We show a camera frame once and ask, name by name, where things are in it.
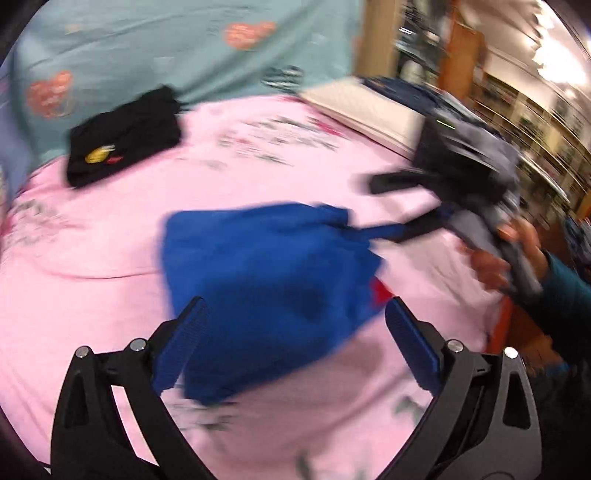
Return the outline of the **right forearm teal sleeve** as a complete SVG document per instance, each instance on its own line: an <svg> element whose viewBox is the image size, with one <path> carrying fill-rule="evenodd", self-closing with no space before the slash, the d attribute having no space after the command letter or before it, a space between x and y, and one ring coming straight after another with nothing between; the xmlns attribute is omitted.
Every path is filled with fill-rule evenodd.
<svg viewBox="0 0 591 480"><path fill-rule="evenodd" d="M539 294L517 297L517 304L552 340L569 364L590 363L590 285L551 253L543 250L548 269Z"/></svg>

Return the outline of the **person's right hand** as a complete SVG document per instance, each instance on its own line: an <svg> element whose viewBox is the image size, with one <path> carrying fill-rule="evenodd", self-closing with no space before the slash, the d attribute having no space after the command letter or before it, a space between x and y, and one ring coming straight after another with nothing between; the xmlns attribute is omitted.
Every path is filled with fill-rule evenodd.
<svg viewBox="0 0 591 480"><path fill-rule="evenodd" d="M523 217L514 217L498 227L496 239L498 253L462 247L483 288L504 292L514 288L530 297L541 293L549 264L534 226Z"/></svg>

